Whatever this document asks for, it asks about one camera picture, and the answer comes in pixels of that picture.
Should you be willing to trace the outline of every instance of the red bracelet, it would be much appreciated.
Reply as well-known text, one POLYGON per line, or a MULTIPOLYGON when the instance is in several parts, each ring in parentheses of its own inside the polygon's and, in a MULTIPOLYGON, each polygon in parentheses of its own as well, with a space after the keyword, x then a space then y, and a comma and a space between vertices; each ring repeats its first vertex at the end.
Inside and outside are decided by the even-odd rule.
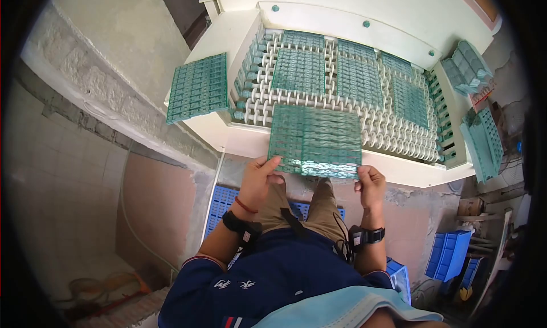
POLYGON ((237 202, 238 205, 241 206, 241 208, 243 208, 244 210, 248 211, 249 213, 253 213, 253 214, 258 213, 257 210, 250 209, 249 207, 245 206, 245 205, 237 198, 237 196, 234 198, 234 200, 237 202))

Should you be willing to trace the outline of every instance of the khaki pants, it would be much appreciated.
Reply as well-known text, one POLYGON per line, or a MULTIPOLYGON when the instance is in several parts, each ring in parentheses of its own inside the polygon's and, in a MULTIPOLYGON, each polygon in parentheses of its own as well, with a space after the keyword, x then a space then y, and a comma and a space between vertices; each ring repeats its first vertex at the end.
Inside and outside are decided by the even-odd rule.
MULTIPOLYGON (((263 233, 273 229, 284 229, 289 223, 281 216, 280 208, 290 208, 287 196, 285 194, 285 184, 271 184, 266 197, 266 202, 258 211, 255 221, 262 224, 263 233)), ((308 217, 302 225, 320 235, 329 238, 333 242, 339 239, 345 239, 344 230, 347 236, 347 230, 336 207, 336 199, 332 191, 332 184, 328 178, 319 180, 316 191, 310 203, 308 217)))

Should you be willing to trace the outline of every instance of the black wristband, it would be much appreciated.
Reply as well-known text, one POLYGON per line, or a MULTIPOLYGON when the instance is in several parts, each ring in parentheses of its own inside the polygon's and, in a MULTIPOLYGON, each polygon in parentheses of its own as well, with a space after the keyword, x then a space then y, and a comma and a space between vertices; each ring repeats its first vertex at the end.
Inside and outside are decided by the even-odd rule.
POLYGON ((237 233, 240 238, 239 245, 243 248, 253 244, 262 234, 262 224, 260 222, 241 220, 231 210, 224 213, 222 222, 227 229, 237 233))
POLYGON ((376 244, 382 241, 386 235, 386 229, 376 229, 371 231, 357 225, 353 225, 349 230, 349 244, 353 252, 359 252, 365 244, 376 244))

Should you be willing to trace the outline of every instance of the person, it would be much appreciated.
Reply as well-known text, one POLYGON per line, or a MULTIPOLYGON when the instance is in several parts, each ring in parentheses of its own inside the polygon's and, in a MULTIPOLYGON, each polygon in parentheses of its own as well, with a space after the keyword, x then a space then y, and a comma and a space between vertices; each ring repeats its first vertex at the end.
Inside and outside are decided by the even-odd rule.
MULTIPOLYGON (((229 210, 245 222, 260 222, 262 235, 228 270, 241 237, 224 222, 217 224, 198 253, 182 265, 158 325, 351 328, 414 321, 445 326, 435 322, 442 320, 441 315, 413 309, 393 290, 384 239, 365 244, 353 265, 345 258, 349 254, 339 252, 348 232, 329 179, 318 181, 298 233, 282 215, 282 209, 290 207, 284 179, 274 171, 280 161, 279 156, 251 161, 238 201, 229 210)), ((364 208, 360 227, 383 229, 385 177, 372 166, 359 166, 357 173, 354 190, 364 208)))

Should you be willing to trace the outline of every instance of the navy blue shirt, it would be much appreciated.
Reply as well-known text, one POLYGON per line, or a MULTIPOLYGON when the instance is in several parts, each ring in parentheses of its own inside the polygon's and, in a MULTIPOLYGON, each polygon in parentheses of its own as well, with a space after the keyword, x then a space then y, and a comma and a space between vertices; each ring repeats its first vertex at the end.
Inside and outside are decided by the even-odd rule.
POLYGON ((165 298, 159 326, 229 327, 232 318, 258 322, 287 304, 352 285, 393 289, 386 272, 362 277, 333 252, 331 240, 308 232, 305 239, 292 229, 264 234, 227 273, 207 257, 188 259, 165 298))

